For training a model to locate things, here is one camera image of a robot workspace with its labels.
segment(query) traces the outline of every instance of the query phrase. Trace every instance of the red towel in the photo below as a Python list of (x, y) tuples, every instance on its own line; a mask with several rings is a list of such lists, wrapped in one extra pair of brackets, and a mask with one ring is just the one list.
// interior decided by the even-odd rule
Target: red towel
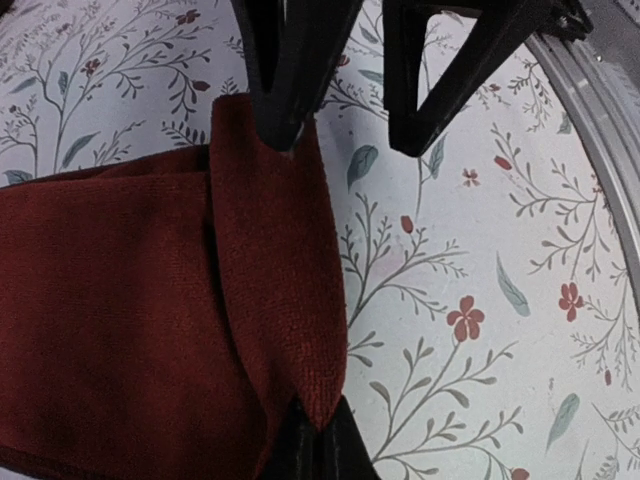
[(346, 321), (316, 134), (263, 146), (249, 99), (210, 146), (0, 191), (0, 464), (56, 479), (252, 479), (298, 396), (323, 428)]

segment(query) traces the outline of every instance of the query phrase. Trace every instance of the teal leaf print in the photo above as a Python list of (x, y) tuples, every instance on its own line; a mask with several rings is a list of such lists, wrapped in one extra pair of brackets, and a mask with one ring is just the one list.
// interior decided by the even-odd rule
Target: teal leaf print
[(549, 447), (553, 442), (566, 433), (573, 417), (575, 417), (576, 412), (578, 411), (578, 407), (580, 407), (580, 397), (575, 393), (572, 393), (564, 399), (562, 405), (560, 405), (560, 410), (558, 410), (558, 414), (556, 415), (556, 419), (553, 422), (551, 430), (549, 431), (547, 451), (549, 451)]
[(33, 175), (22, 170), (7, 170), (4, 174), (7, 176), (9, 185), (17, 185), (22, 182), (33, 180)]
[(364, 28), (362, 25), (360, 25), (360, 32), (362, 33), (362, 36), (365, 38), (365, 40), (367, 40), (367, 42), (373, 43), (374, 45), (378, 43), (378, 39), (373, 35), (373, 33)]
[(20, 83), (16, 88), (14, 88), (13, 90), (11, 90), (11, 92), (9, 93), (18, 93), (21, 92), (22, 90), (24, 90), (25, 88), (29, 88), (32, 87), (33, 85), (35, 85), (35, 83), (38, 80), (36, 79), (36, 77), (30, 77), (27, 78), (26, 80), (24, 80), (22, 83)]
[(442, 161), (444, 160), (444, 141), (447, 136), (444, 135), (438, 143), (436, 143), (433, 150), (431, 150), (431, 158), (429, 159), (429, 171), (431, 172), (431, 176), (434, 180), (438, 179), (438, 175), (440, 174), (440, 165), (442, 165)]
[(571, 119), (567, 112), (562, 112), (562, 123), (560, 124), (560, 128), (558, 129), (558, 133), (563, 135), (568, 135), (571, 133), (573, 126), (571, 125)]
[(347, 171), (347, 188), (349, 190), (356, 181), (369, 173), (377, 158), (378, 149), (373, 145), (364, 145), (355, 151)]
[(518, 315), (528, 317), (529, 315), (531, 315), (531, 309), (529, 308), (527, 297), (525, 297), (524, 294), (520, 290), (518, 290), (518, 287), (513, 284), (513, 282), (509, 278), (509, 275), (507, 275), (507, 272), (502, 265), (502, 261), (500, 260), (500, 254), (497, 254), (496, 258), (498, 285), (500, 285), (502, 293), (504, 293), (504, 296), (507, 297), (509, 303), (513, 305), (513, 308), (518, 313)]
[(387, 405), (391, 405), (391, 395), (389, 395), (389, 390), (387, 387), (382, 385), (380, 382), (371, 382), (371, 388), (373, 388), (378, 394), (384, 398), (384, 401), (387, 402)]
[(378, 72), (372, 72), (371, 70), (358, 70), (360, 75), (362, 75), (367, 80), (371, 80), (372, 82), (376, 82), (378, 85), (384, 85), (384, 75)]
[(73, 142), (73, 145), (69, 147), (69, 150), (67, 150), (67, 153), (62, 159), (62, 168), (67, 168), (71, 163), (71, 161), (73, 160), (73, 158), (78, 154), (78, 152), (82, 150), (84, 147), (86, 147), (89, 144), (89, 142), (93, 139), (93, 137), (95, 137), (98, 133), (100, 132), (90, 133), (89, 135), (80, 137), (75, 142)]
[(69, 74), (67, 72), (60, 72), (60, 76), (58, 77), (58, 87), (60, 88), (60, 93), (62, 95), (67, 93), (68, 86), (69, 86)]

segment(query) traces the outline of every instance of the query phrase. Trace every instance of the floral pattern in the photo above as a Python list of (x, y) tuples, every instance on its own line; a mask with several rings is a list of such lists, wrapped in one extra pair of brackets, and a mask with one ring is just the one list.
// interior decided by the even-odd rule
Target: floral pattern
[[(211, 101), (247, 89), (232, 15), (205, 0), (17, 0), (0, 21), (0, 184), (207, 143)], [(471, 26), (430, 22), (421, 95)], [(385, 140), (383, 46), (381, 0), (365, 0), (317, 115), (345, 393), (381, 478), (637, 479), (634, 295), (544, 71), (520, 48), (412, 159)]]

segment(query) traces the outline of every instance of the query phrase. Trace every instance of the branch print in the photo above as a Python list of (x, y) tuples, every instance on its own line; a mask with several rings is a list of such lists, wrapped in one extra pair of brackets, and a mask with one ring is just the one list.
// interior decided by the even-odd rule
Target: branch print
[[(616, 441), (615, 454), (607, 457), (596, 474), (596, 480), (615, 479), (617, 472), (625, 466), (627, 471), (640, 471), (640, 432), (636, 423), (640, 421), (640, 405), (616, 410), (609, 415), (603, 414), (595, 405), (593, 408)], [(628, 459), (621, 461), (621, 455)]]
[(622, 387), (631, 392), (631, 364), (638, 358), (640, 336), (636, 329), (637, 315), (630, 295), (631, 284), (626, 270), (620, 271), (622, 280), (618, 276), (614, 276), (614, 280), (621, 284), (622, 298), (613, 313), (609, 313), (599, 299), (588, 297), (585, 302), (587, 311), (598, 323), (605, 326), (603, 333), (599, 336), (574, 333), (571, 338), (579, 348), (579, 352), (573, 355), (573, 358), (580, 366), (586, 365), (587, 360), (594, 357), (596, 373), (604, 375), (606, 384), (611, 383), (611, 369), (614, 369), (617, 377), (621, 379)]
[[(486, 458), (486, 473), (484, 478), (500, 478), (510, 480), (512, 477), (528, 478), (528, 472), (522, 468), (509, 468), (495, 453), (502, 448), (501, 436), (507, 430), (522, 434), (524, 428), (518, 422), (521, 407), (517, 407), (510, 412), (500, 411), (495, 419), (486, 419), (481, 425), (476, 427), (475, 433), (467, 433), (471, 429), (457, 419), (457, 408), (469, 408), (471, 399), (463, 393), (463, 388), (467, 384), (495, 385), (498, 380), (491, 375), (491, 370), (497, 362), (504, 359), (512, 359), (511, 349), (514, 344), (494, 353), (489, 350), (486, 357), (480, 360), (480, 364), (474, 368), (474, 358), (469, 356), (458, 369), (458, 373), (452, 373), (454, 365), (464, 349), (464, 343), (455, 341), (454, 346), (444, 365), (439, 366), (435, 375), (425, 372), (426, 365), (432, 365), (428, 360), (435, 351), (433, 347), (425, 347), (424, 338), (420, 338), (413, 351), (404, 349), (403, 357), (407, 363), (407, 375), (403, 387), (397, 399), (393, 399), (390, 390), (381, 382), (371, 382), (371, 388), (382, 398), (386, 406), (387, 431), (382, 441), (382, 445), (373, 455), (374, 465), (382, 462), (392, 462), (399, 465), (405, 472), (405, 478), (424, 479), (440, 473), (440, 469), (435, 466), (422, 468), (416, 466), (416, 461), (429, 458), (430, 454), (476, 451), (482, 453)], [(427, 421), (424, 436), (415, 438), (413, 446), (410, 448), (398, 447), (393, 449), (395, 453), (390, 453), (392, 447), (396, 445), (399, 436), (403, 433), (409, 422), (428, 408), (430, 402), (436, 396), (443, 396), (451, 400), (451, 411), (446, 417), (431, 417)]]
[[(495, 135), (499, 150), (496, 164), (505, 171), (507, 178), (521, 192), (519, 195), (509, 195), (517, 206), (516, 217), (525, 213), (534, 217), (544, 214), (547, 210), (554, 210), (560, 220), (560, 224), (556, 226), (558, 237), (542, 241), (542, 246), (549, 253), (541, 260), (531, 260), (534, 267), (532, 273), (543, 268), (551, 270), (554, 261), (559, 261), (562, 265), (571, 267), (570, 278), (573, 280), (576, 278), (580, 260), (586, 256), (588, 264), (585, 273), (595, 281), (602, 272), (600, 255), (611, 252), (596, 215), (598, 208), (608, 208), (599, 185), (587, 192), (581, 187), (578, 178), (569, 174), (566, 164), (551, 159), (551, 174), (558, 181), (563, 193), (550, 193), (536, 185), (533, 167), (530, 162), (520, 159), (522, 150), (513, 146), (511, 133), (502, 133), (495, 123), (491, 133)], [(577, 233), (570, 233), (569, 227), (577, 230)]]
[[(181, 113), (188, 120), (195, 112), (199, 93), (210, 88), (207, 82), (193, 79), (187, 73), (193, 62), (210, 61), (210, 49), (176, 54), (172, 51), (177, 45), (193, 41), (212, 30), (215, 21), (199, 25), (197, 9), (187, 6), (184, 12), (175, 13), (168, 8), (188, 5), (192, 1), (143, 0), (136, 4), (132, 16), (120, 24), (110, 13), (119, 2), (115, 0), (109, 5), (89, 2), (82, 8), (81, 17), (74, 16), (68, 21), (63, 21), (60, 13), (52, 13), (54, 6), (47, 5), (40, 11), (41, 22), (12, 45), (12, 61), (3, 71), (5, 82), (17, 81), (11, 93), (37, 89), (38, 98), (57, 113), (54, 173), (68, 168), (73, 161), (73, 156), (69, 158), (66, 154), (61, 158), (64, 144), (69, 143), (71, 147), (67, 149), (73, 150), (78, 142), (84, 147), (95, 141), (92, 137), (70, 142), (67, 130), (80, 107), (91, 102), (101, 91), (115, 88), (122, 98), (136, 99), (145, 88), (143, 75), (151, 70), (164, 70), (171, 73), (167, 85), (171, 113)], [(138, 25), (149, 16), (155, 17), (154, 26), (140, 31)], [(34, 44), (37, 55), (25, 53), (27, 47)], [(76, 50), (75, 65), (71, 69), (62, 67), (59, 62), (62, 54), (68, 57), (70, 51)], [(29, 121), (36, 123), (32, 117)], [(118, 143), (128, 128), (123, 126), (114, 132), (112, 145)], [(97, 154), (100, 158), (95, 157), (94, 162), (117, 161), (121, 158), (119, 154), (125, 154), (126, 148), (118, 153), (113, 153), (114, 149), (118, 147), (111, 148), (108, 153), (108, 144), (95, 149), (94, 157)], [(79, 150), (73, 150), (74, 156)], [(34, 146), (34, 157), (37, 177), (37, 146)]]
[[(455, 265), (453, 259), (464, 255), (455, 240), (446, 243), (444, 249), (437, 253), (428, 254), (426, 251), (428, 238), (425, 229), (419, 228), (409, 234), (411, 246), (403, 248), (402, 257), (394, 262), (395, 265), (381, 280), (376, 280), (376, 268), (383, 259), (391, 257), (391, 232), (393, 224), (388, 217), (375, 218), (378, 203), (370, 203), (367, 196), (356, 194), (363, 211), (356, 212), (356, 227), (345, 226), (345, 234), (340, 237), (342, 244), (341, 258), (346, 274), (354, 275), (359, 283), (358, 298), (349, 315), (349, 328), (369, 305), (369, 303), (383, 290), (394, 290), (401, 300), (409, 301), (414, 313), (419, 315), (423, 310), (429, 313), (432, 320), (437, 314), (443, 314), (447, 307), (439, 301), (430, 298), (428, 292), (419, 286), (407, 284), (402, 277), (418, 268), (431, 267), (435, 273), (453, 275), (455, 278), (465, 277), (467, 274), (462, 267)], [(359, 248), (364, 239), (364, 249)]]
[(550, 87), (546, 84), (543, 74), (538, 74), (542, 70), (540, 64), (528, 59), (520, 59), (525, 74), (517, 76), (509, 84), (509, 89), (514, 95), (522, 92), (529, 94), (529, 102), (525, 103), (522, 110), (533, 117), (534, 123), (527, 129), (527, 132), (537, 132), (546, 127), (546, 122), (551, 116), (553, 101)]

